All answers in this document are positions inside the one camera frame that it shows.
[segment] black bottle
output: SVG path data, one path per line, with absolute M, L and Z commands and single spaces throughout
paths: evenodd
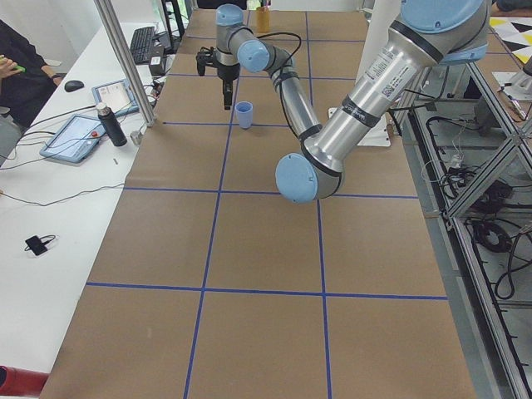
M 127 142 L 126 135 L 124 135 L 112 109 L 105 102 L 96 104 L 96 109 L 98 110 L 98 119 L 115 147 L 124 145 Z

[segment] keyboard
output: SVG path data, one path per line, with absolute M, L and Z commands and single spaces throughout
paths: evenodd
M 150 61 L 151 48 L 155 40 L 155 27 L 140 27 L 133 32 L 130 50 L 136 65 Z

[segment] computer mouse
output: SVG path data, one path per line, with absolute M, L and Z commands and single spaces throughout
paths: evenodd
M 71 92 L 85 87 L 82 81 L 68 81 L 65 83 L 65 91 Z

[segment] tablet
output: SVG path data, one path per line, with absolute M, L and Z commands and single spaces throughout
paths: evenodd
M 96 104 L 105 102 L 116 116 L 130 114 L 139 110 L 139 105 L 133 97 L 130 82 L 127 79 L 92 87 L 92 95 Z
M 73 115 L 42 147 L 39 154 L 46 159 L 77 164 L 94 150 L 105 133 L 99 119 L 92 116 Z

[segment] white table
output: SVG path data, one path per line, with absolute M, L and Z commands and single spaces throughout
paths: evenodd
M 129 42 L 136 28 L 147 25 L 123 24 L 126 40 Z M 142 81 L 150 83 L 148 66 L 139 66 L 138 70 Z M 93 105 L 92 87 L 124 77 L 101 28 L 36 121 Z M 83 81 L 85 87 L 65 92 L 64 83 L 74 79 Z M 96 115 L 94 109 L 82 112 Z M 30 131 L 57 131 L 68 117 L 41 123 Z M 122 122 L 127 144 L 114 147 L 110 140 L 102 141 L 80 165 L 39 160 L 5 170 L 40 158 L 42 144 L 18 147 L 17 158 L 7 160 L 4 170 L 0 170 L 0 190 L 20 199 L 47 203 L 83 190 L 123 183 L 137 152 L 129 134 L 140 128 L 145 129 L 141 115 L 128 115 Z M 49 137 L 30 135 L 22 143 L 42 142 Z M 120 188 L 102 190 L 47 207 L 0 196 L 0 365 L 51 371 L 120 195 Z M 57 236 L 48 245 L 48 252 L 36 257 L 24 251 L 26 239 L 48 234 Z

